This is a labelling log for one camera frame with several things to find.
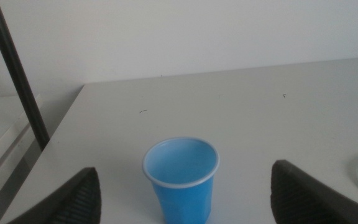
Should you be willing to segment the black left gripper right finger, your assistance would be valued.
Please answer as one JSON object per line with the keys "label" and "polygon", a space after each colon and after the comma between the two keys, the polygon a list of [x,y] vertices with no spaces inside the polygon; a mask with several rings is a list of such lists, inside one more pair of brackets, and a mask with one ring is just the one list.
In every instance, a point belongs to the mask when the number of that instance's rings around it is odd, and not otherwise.
{"label": "black left gripper right finger", "polygon": [[276,223],[358,224],[358,203],[286,160],[272,166],[270,206]]}

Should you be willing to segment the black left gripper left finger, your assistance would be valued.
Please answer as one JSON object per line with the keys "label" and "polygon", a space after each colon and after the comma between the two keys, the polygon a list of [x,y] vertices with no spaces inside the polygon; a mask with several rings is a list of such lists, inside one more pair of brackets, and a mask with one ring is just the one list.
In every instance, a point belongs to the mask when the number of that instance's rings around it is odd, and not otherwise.
{"label": "black left gripper left finger", "polygon": [[101,188],[94,167],[80,170],[9,224],[99,224]]}

